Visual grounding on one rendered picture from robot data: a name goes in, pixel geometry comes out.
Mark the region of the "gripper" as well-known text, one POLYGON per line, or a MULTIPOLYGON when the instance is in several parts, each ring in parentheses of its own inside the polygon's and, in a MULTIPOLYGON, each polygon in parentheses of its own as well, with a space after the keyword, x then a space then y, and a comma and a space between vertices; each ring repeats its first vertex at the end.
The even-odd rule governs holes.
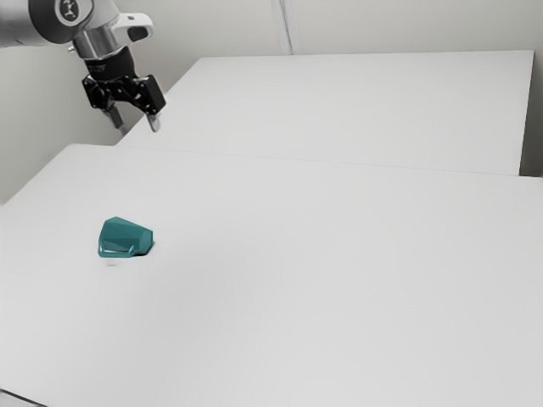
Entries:
POLYGON ((116 107, 113 80, 121 78, 123 96, 130 105, 146 116, 153 132, 160 130, 160 112, 166 106, 165 96, 154 75, 137 76, 132 53, 123 47, 105 59, 85 60, 89 74, 82 80, 88 101, 109 118, 120 131, 124 125, 116 107))

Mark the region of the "teal faceted mug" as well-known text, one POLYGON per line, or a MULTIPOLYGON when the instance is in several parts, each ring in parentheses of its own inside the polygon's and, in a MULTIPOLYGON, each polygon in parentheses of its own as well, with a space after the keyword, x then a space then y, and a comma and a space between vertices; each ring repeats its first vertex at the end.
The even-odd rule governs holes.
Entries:
POLYGON ((146 255, 154 244, 154 232, 120 217, 107 219, 98 237, 98 256, 127 259, 146 255))

